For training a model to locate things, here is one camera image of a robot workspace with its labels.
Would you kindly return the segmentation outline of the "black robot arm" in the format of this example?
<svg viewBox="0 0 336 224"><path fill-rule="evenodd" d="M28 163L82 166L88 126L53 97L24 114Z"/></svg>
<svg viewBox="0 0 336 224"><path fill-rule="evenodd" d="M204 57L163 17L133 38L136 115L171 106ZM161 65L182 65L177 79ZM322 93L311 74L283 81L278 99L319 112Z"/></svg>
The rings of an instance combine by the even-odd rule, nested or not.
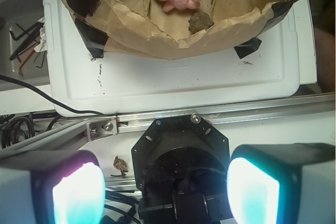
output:
<svg viewBox="0 0 336 224"><path fill-rule="evenodd" d="M242 144L186 116L154 121L131 148L140 199L106 189L88 150L1 150L1 223L335 223L335 146Z"/></svg>

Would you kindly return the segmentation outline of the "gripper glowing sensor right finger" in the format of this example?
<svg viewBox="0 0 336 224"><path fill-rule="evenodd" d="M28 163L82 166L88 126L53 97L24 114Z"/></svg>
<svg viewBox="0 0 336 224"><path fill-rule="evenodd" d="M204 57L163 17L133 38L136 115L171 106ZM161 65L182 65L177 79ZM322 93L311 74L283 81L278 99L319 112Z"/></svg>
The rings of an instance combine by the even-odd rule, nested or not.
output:
<svg viewBox="0 0 336 224"><path fill-rule="evenodd" d="M335 146L240 145L227 193L237 223L335 223Z"/></svg>

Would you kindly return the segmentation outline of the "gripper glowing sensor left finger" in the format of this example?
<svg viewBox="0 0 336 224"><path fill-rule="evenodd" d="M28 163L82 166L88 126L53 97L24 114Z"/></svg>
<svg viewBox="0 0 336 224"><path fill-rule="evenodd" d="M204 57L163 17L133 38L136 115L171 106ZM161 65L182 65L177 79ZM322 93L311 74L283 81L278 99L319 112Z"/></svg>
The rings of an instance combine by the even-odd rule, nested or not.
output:
<svg viewBox="0 0 336 224"><path fill-rule="evenodd" d="M1 151L1 223L99 223L105 187L90 151Z"/></svg>

